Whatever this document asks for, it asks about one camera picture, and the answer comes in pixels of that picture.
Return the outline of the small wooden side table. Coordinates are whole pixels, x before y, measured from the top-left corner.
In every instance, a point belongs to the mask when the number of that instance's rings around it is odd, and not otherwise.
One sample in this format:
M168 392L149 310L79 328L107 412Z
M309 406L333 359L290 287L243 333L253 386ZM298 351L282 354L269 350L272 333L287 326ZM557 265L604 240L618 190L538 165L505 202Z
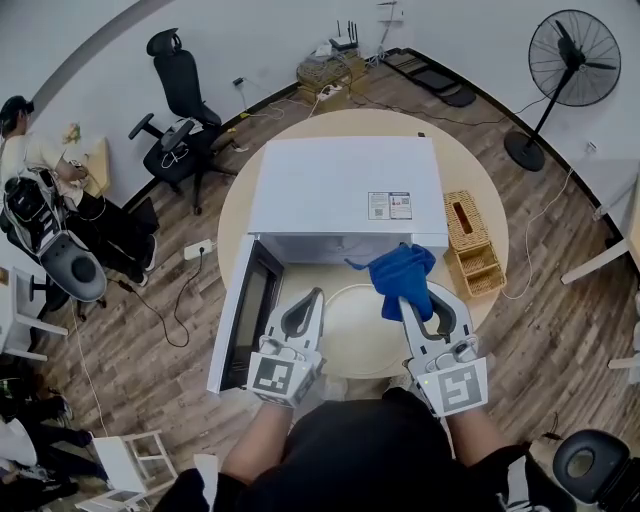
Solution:
M90 174L85 191L94 197L101 197L110 187L109 144L105 137L99 139L86 154L85 166Z

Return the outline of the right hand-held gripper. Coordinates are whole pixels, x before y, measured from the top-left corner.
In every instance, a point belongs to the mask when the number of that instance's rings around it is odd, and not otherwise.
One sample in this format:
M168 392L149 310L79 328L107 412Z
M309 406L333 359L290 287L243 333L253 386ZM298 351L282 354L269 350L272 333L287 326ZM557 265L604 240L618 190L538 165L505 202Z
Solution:
M423 322L417 309L399 299L404 332L413 356L407 368L436 417L446 417L488 402L488 370L478 355L478 338L464 301L447 288L427 282L433 318ZM446 344L445 341L458 341Z

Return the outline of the black router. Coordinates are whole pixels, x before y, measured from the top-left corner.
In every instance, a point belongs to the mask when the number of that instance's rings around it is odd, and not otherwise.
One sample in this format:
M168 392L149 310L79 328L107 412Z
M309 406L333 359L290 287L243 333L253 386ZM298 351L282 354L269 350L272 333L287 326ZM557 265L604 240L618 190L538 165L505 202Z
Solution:
M337 35L329 38L329 44L337 51L355 49L359 45L357 24L351 20L344 29L337 22Z

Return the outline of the wicker organizer basket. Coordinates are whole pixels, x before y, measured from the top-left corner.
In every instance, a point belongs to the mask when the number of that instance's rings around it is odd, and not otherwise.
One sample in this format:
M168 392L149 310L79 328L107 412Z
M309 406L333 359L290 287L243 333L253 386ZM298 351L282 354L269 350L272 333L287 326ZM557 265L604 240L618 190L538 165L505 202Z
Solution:
M458 294L470 300L501 291L506 277L471 194L446 193L444 207L449 233L444 258Z

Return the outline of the white microwave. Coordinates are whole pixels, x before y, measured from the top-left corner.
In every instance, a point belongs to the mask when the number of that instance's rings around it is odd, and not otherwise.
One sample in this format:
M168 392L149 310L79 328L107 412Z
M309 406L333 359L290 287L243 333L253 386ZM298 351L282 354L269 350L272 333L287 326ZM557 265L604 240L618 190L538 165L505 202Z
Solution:
M383 324L382 300L364 267L401 244L436 257L449 240L432 142L411 136L339 136L269 141L235 179L218 227L227 290L209 371L213 393L241 387L277 305L318 287L327 303L326 371L380 374L373 342L354 362L339 347L340 313L353 307Z

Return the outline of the pile of cardboard boxes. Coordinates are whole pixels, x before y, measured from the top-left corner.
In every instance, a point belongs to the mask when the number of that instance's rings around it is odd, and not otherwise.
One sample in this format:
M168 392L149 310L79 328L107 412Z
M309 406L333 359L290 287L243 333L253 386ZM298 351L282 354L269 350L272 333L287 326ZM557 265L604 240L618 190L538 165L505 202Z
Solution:
M360 99L369 86L367 61L357 50L308 56L296 69L298 92L310 103L310 116L340 110Z

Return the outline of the black folded mats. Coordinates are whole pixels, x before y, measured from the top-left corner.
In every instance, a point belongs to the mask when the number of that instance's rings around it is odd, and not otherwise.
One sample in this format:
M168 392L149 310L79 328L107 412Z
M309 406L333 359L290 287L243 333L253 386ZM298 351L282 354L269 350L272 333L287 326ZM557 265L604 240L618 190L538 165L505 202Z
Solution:
M465 108L476 100L475 92L451 72L409 49L387 55L383 63L449 107Z

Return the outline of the black office chair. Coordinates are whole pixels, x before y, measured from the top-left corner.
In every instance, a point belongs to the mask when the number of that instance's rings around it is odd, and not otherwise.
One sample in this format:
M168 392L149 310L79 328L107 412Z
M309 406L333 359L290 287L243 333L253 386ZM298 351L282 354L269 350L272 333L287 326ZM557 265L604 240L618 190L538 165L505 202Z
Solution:
M216 163L225 149L239 145L223 128L220 117L202 98L196 61L191 52L182 47L176 28L155 34L146 45L159 76L171 113L178 123L164 131L155 127L147 114L131 130L129 139L145 132L155 143L143 158L146 170L166 183L178 195L180 183L193 179L193 213L202 212L200 194L202 180L207 172L234 176L236 173Z

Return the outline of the blue cloth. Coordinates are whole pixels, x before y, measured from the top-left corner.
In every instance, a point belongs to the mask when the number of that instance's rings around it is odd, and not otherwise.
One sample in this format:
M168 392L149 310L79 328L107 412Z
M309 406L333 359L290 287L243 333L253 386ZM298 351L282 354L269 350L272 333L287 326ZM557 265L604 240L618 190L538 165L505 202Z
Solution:
M429 298L427 276L436 263L436 257L426 248L401 243L367 264L345 259L353 269L368 270L375 290L384 297L381 316L386 320L403 320L399 299L406 299L417 308L420 319L428 321L433 315Z

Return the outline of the white power strip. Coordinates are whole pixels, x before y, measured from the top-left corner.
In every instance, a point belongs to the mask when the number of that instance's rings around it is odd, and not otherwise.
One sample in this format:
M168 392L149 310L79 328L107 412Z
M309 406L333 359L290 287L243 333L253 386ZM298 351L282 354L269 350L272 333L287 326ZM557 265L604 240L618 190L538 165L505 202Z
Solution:
M201 242L191 244L184 248L183 256L185 261L199 259L201 256L207 255L213 251L215 247L211 239L205 239Z

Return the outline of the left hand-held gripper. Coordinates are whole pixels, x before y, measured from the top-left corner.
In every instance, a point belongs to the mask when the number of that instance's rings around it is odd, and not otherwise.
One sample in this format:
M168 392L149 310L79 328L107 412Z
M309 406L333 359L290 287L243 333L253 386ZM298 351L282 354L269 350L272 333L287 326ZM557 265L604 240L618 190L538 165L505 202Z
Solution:
M288 408L303 402L325 362L318 349L324 310L324 292L314 287L271 312L259 349L251 354L248 390Z

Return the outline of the person's right forearm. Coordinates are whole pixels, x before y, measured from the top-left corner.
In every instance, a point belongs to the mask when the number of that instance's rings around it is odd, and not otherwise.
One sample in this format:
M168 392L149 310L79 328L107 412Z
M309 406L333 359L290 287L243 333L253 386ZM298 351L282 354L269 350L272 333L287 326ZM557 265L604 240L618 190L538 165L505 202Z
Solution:
M446 417L456 459L465 467L513 462L518 452L482 408Z

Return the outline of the person's left forearm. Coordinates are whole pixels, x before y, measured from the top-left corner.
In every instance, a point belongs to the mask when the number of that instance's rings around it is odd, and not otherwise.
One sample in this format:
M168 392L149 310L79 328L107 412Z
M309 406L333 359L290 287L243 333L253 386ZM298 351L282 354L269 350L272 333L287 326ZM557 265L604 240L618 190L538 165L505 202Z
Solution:
M263 403L222 463L221 473L245 484L277 466L292 425L293 410Z

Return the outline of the person's black clothing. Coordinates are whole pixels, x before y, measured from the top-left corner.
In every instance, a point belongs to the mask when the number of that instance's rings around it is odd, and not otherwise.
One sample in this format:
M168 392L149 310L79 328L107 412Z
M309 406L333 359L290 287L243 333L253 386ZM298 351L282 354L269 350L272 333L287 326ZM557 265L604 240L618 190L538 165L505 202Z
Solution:
M182 472L153 512L576 512L529 451L465 467L446 419L412 392L293 415L280 463L245 484Z

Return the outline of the glass turntable plate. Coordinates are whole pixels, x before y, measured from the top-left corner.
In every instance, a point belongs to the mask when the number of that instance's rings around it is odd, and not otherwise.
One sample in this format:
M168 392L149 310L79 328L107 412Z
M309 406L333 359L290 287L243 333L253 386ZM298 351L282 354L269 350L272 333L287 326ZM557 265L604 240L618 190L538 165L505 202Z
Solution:
M345 379L381 379L406 372L410 356L400 322L381 316L384 297L370 284L347 286L326 302L323 372Z

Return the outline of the black standing fan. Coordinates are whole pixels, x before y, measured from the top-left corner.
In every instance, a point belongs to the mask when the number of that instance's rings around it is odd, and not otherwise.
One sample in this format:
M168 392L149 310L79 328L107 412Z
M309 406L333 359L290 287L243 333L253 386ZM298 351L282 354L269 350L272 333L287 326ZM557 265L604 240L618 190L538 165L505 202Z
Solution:
M527 171L540 171L545 156L539 134L553 107L587 107L603 101L618 84L621 62L613 33L594 15L565 9L547 16L531 38L528 65L534 84L549 103L532 134L506 134L504 148L511 159Z

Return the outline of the white stool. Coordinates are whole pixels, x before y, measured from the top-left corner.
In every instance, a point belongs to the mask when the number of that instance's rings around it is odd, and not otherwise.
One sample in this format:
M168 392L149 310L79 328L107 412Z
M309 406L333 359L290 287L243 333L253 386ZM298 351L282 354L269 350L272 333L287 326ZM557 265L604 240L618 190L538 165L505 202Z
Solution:
M169 489L176 471L161 430L95 438L93 444L110 489L75 505L80 512L144 512L148 498Z
M18 268L12 268L9 275L9 325L0 341L0 353L37 362L47 362L48 357L34 352L31 346L31 330L66 337L67 328L44 322L37 318L31 306L31 285L34 276Z

